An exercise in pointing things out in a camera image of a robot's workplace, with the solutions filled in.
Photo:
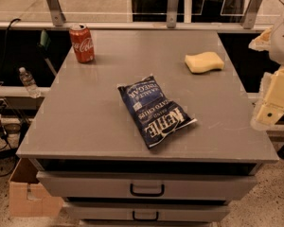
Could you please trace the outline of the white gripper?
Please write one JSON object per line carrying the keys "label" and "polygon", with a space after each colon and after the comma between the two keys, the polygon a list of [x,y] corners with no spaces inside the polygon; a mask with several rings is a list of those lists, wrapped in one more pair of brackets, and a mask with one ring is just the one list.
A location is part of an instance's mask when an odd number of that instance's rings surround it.
{"label": "white gripper", "polygon": [[253,129],[267,131],[284,115],[284,11],[273,29],[265,29],[248,47],[256,51],[269,51],[270,59],[282,64],[273,74],[264,73],[250,121]]}

